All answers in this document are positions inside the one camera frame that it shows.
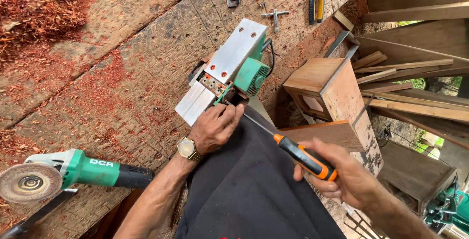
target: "gold watch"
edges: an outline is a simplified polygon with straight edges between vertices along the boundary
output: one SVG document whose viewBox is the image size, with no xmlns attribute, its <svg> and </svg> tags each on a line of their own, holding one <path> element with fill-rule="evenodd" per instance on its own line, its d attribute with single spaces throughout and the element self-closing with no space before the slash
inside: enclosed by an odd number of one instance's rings
<svg viewBox="0 0 469 239">
<path fill-rule="evenodd" d="M 194 141 L 187 137 L 183 137 L 177 142 L 177 152 L 179 152 L 179 155 L 182 157 L 195 162 L 199 162 L 203 158 L 203 155 L 197 152 Z"/>
</svg>

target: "metal rod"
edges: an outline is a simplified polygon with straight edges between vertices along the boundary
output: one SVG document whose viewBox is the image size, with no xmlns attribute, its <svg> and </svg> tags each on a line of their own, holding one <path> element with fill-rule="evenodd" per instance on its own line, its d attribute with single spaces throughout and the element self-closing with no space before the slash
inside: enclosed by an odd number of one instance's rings
<svg viewBox="0 0 469 239">
<path fill-rule="evenodd" d="M 229 104 L 229 105 L 234 105 L 230 102 L 228 102 L 228 100 L 225 101 L 225 104 Z M 267 133 L 271 134 L 271 135 L 275 135 L 272 131 L 270 131 L 269 129 L 267 129 L 265 126 L 261 125 L 259 122 L 255 121 L 254 118 L 250 117 L 249 115 L 247 115 L 246 113 L 243 113 L 243 116 L 245 116 L 246 118 L 248 118 L 249 120 L 251 120 L 252 122 L 254 122 L 256 125 L 260 126 L 262 129 L 264 129 Z"/>
</svg>

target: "wooden workbench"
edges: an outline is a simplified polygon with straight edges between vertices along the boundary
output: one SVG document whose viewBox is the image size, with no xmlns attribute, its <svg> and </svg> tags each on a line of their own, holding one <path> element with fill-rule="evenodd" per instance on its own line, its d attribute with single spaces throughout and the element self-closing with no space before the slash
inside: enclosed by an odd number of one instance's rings
<svg viewBox="0 0 469 239">
<path fill-rule="evenodd" d="M 256 4 L 262 1 L 264 10 Z M 346 1 L 325 0 L 325 16 Z M 273 32 L 272 19 L 260 16 L 273 8 L 290 11 L 280 16 L 279 33 Z M 308 26 L 308 0 L 241 0 L 237 8 L 227 8 L 225 0 L 95 0 L 89 15 L 83 42 L 62 42 L 53 50 L 74 62 L 67 68 L 50 66 L 69 74 L 70 80 L 47 77 L 66 89 L 57 93 L 25 83 L 30 97 L 15 103 L 1 98 L 0 125 L 13 126 L 19 137 L 49 152 L 76 147 L 90 157 L 152 169 L 168 160 L 189 131 L 173 110 L 188 90 L 187 73 L 222 45 L 243 17 L 269 26 L 267 37 L 273 39 L 279 62 L 317 27 Z M 0 86 L 21 80 L 20 74 L 2 73 L 7 74 Z M 2 159 L 22 163 L 28 155 Z M 2 164 L 1 170 L 7 167 Z M 41 221 L 31 238 L 78 238 L 130 192 L 78 189 L 77 196 Z M 12 204 L 0 222 L 19 220 L 39 207 Z"/>
</svg>

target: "planer power cord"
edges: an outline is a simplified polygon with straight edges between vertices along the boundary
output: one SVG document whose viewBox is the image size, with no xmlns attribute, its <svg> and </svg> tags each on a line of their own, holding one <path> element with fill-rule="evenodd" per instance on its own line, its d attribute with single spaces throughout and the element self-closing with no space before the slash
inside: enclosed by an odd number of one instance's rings
<svg viewBox="0 0 469 239">
<path fill-rule="evenodd" d="M 270 67 L 270 71 L 267 74 L 266 78 L 270 76 L 270 74 L 272 73 L 273 68 L 275 66 L 275 53 L 273 52 L 273 44 L 272 44 L 272 39 L 271 38 L 268 38 L 266 40 L 266 42 L 264 42 L 264 44 L 262 45 L 261 52 L 264 52 L 264 50 L 266 50 L 266 48 L 269 44 L 270 44 L 270 50 L 272 50 L 272 66 Z"/>
</svg>

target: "angle grinder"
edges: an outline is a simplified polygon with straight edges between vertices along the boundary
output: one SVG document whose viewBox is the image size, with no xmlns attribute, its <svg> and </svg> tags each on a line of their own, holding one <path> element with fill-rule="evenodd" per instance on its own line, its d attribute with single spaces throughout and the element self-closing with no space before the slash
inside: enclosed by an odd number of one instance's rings
<svg viewBox="0 0 469 239">
<path fill-rule="evenodd" d="M 144 189 L 153 170 L 88 158 L 82 150 L 36 154 L 0 174 L 0 196 L 13 203 L 47 199 L 70 185 L 88 184 Z"/>
</svg>

